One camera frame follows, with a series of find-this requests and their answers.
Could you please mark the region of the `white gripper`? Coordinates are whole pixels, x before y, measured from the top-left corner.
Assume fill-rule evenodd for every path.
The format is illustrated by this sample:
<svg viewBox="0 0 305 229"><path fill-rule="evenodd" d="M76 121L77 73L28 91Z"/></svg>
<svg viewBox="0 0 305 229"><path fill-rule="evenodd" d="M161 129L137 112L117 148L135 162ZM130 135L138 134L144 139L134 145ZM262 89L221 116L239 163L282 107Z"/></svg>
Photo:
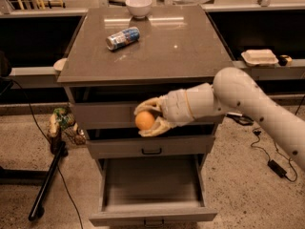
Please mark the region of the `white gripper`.
<svg viewBox="0 0 305 229"><path fill-rule="evenodd" d="M138 133L142 137L163 135L174 127L182 127L194 121L185 90L168 92L160 97L153 97L141 102L134 110L138 115L144 111L162 112L149 130Z"/></svg>

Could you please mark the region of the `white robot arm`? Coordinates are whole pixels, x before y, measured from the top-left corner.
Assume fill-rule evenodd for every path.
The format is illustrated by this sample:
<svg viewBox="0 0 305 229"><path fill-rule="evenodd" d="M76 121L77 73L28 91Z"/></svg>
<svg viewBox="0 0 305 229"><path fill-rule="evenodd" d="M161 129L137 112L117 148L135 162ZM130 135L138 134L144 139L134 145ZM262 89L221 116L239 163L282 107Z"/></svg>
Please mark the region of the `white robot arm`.
<svg viewBox="0 0 305 229"><path fill-rule="evenodd" d="M305 121L271 100L244 71L219 71L212 84L170 91L140 103L134 110L160 114L143 137L158 136L202 117L238 110L257 122L287 155L305 170Z"/></svg>

